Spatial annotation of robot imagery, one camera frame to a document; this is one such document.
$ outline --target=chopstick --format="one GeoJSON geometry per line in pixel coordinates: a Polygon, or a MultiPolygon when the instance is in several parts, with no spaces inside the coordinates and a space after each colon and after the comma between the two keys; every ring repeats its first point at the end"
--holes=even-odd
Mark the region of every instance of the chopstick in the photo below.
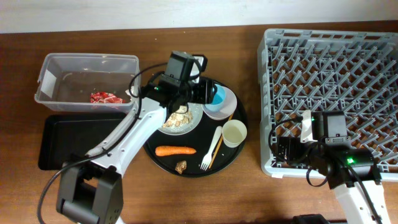
{"type": "MultiPolygon", "coordinates": [[[[229,116],[228,121],[231,121],[232,116],[234,116],[233,113],[231,114],[231,116],[229,116]]],[[[215,151],[214,154],[213,154],[213,158],[211,158],[211,162],[210,162],[210,165],[209,165],[209,169],[210,169],[211,166],[213,165],[214,159],[216,158],[218,149],[220,148],[222,142],[223,142],[223,135],[221,135],[220,140],[218,141],[218,144],[217,144],[217,147],[216,147],[216,151],[215,151]]]]}

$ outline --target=gray dish rack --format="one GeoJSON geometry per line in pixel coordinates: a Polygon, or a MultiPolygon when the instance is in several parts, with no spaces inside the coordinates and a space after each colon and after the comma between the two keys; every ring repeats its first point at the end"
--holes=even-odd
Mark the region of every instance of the gray dish rack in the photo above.
{"type": "MultiPolygon", "coordinates": [[[[267,142],[272,125],[304,110],[341,110],[353,147],[372,152],[383,180],[398,181],[397,44],[394,33],[266,30],[257,50],[262,170],[305,177],[304,165],[276,162],[267,142]]],[[[290,123],[277,131],[299,136],[300,130],[290,123]]],[[[315,171],[311,177],[324,178],[315,171]]]]}

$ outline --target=plastic fork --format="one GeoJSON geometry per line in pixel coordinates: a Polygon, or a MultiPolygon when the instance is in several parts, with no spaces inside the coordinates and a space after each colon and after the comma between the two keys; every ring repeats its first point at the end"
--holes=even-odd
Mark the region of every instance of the plastic fork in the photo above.
{"type": "Polygon", "coordinates": [[[221,131],[223,130],[223,127],[218,126],[216,128],[216,131],[214,132],[213,140],[211,140],[210,148],[207,154],[204,156],[200,169],[202,170],[207,170],[211,163],[211,153],[213,152],[214,148],[216,147],[216,144],[218,142],[218,139],[221,137],[221,131]]]}

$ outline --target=black round plate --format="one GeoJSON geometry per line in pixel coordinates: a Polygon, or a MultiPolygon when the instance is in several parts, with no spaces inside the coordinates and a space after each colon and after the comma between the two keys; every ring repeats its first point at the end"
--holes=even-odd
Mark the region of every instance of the black round plate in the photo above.
{"type": "MultiPolygon", "coordinates": [[[[246,127],[248,126],[248,119],[246,117],[246,112],[244,107],[238,97],[236,97],[238,105],[234,112],[232,119],[238,119],[242,121],[246,127]]],[[[201,170],[200,164],[203,157],[209,150],[211,140],[213,139],[214,132],[218,126],[222,126],[228,118],[215,121],[209,118],[206,113],[203,113],[199,125],[192,131],[181,136],[170,136],[164,134],[160,131],[156,131],[144,144],[144,149],[149,155],[149,157],[163,170],[170,172],[175,175],[180,175],[175,171],[175,166],[180,161],[187,162],[187,169],[181,174],[184,177],[204,177],[210,174],[214,174],[228,165],[230,165],[238,154],[242,151],[245,141],[243,141],[236,148],[227,147],[224,142],[218,149],[217,156],[211,169],[201,170]],[[192,147],[197,150],[195,154],[192,155],[172,155],[172,156],[156,156],[155,148],[157,146],[187,146],[192,147]]]]}

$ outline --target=orange carrot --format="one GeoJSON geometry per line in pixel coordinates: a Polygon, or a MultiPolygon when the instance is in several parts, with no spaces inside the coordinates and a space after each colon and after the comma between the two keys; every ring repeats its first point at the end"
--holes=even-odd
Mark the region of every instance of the orange carrot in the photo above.
{"type": "Polygon", "coordinates": [[[159,146],[155,149],[156,156],[169,156],[176,154],[194,154],[196,150],[191,147],[159,146]]]}

